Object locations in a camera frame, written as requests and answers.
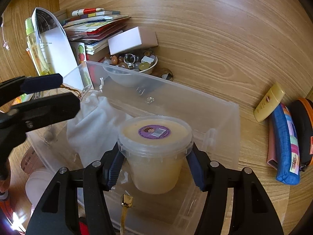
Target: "yellow sunscreen bottle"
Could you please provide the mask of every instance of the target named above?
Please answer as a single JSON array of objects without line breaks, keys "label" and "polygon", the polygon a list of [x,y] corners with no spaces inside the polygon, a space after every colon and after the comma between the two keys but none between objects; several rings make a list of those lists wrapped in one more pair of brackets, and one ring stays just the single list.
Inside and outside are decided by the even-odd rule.
[{"label": "yellow sunscreen bottle", "polygon": [[276,82],[254,110],[253,113],[256,121],[262,122],[267,118],[281,102],[284,95],[285,91],[281,88],[280,84]]}]

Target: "wooden surface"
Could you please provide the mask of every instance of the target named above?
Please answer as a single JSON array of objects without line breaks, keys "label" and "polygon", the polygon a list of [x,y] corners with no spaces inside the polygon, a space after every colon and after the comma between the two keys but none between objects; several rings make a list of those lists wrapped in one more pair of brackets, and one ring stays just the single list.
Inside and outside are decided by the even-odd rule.
[{"label": "wooden surface", "polygon": [[[23,22],[36,5],[58,10],[57,0],[14,0],[5,12],[11,51],[0,49],[4,57],[1,81],[35,73],[24,51]],[[298,0],[59,0],[59,7],[68,12],[104,7],[132,16],[129,27],[147,26],[156,31],[158,64],[168,67],[177,82],[238,103],[239,168],[254,170],[286,234],[293,228],[313,195],[312,169],[302,174],[296,187],[275,180],[275,171],[266,164],[268,124],[256,122],[253,108],[275,81],[286,91],[286,104],[306,96],[312,88],[313,24]],[[13,195],[15,208],[28,213],[26,178],[18,169],[23,151],[19,147],[11,155],[12,166],[16,166],[11,187],[20,192]],[[230,214],[223,234],[227,234]]]},{"label": "wooden surface", "polygon": [[[43,7],[52,12],[59,10],[58,0],[12,0],[4,12],[4,37],[9,42],[10,50],[0,47],[0,82],[16,76],[36,76],[35,67],[26,52],[25,19],[31,17],[35,7]],[[20,168],[24,153],[29,142],[16,147],[9,159],[12,177],[9,193],[11,204],[24,226],[30,218],[31,204],[25,193],[28,176]]]}]

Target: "barcode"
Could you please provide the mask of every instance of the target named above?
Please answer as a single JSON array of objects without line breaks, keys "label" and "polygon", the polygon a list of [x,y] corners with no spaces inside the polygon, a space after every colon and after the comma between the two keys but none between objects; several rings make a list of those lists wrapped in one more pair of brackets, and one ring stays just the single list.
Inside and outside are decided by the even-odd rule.
[{"label": "barcode", "polygon": [[166,130],[164,130],[164,129],[158,128],[155,130],[154,133],[151,134],[151,136],[160,137],[165,131]]}]

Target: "bright light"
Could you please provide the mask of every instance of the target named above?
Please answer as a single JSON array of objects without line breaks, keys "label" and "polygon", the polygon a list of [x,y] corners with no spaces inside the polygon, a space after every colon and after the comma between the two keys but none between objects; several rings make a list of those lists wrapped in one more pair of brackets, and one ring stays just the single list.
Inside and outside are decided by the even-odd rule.
[{"label": "bright light", "polygon": [[11,225],[11,227],[12,230],[26,232],[25,228],[18,218],[18,215],[15,212],[13,212],[13,224]]}]

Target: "red and white pen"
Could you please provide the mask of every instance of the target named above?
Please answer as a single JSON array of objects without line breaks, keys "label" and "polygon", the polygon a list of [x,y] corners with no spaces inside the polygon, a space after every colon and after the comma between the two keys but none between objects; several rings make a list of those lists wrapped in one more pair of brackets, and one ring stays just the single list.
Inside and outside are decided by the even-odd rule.
[{"label": "red and white pen", "polygon": [[84,15],[84,14],[91,14],[91,13],[96,13],[96,12],[99,12],[99,11],[104,11],[104,9],[103,8],[80,9],[80,10],[77,10],[77,11],[73,11],[72,12],[72,16],[73,17],[81,16],[81,15]]}]

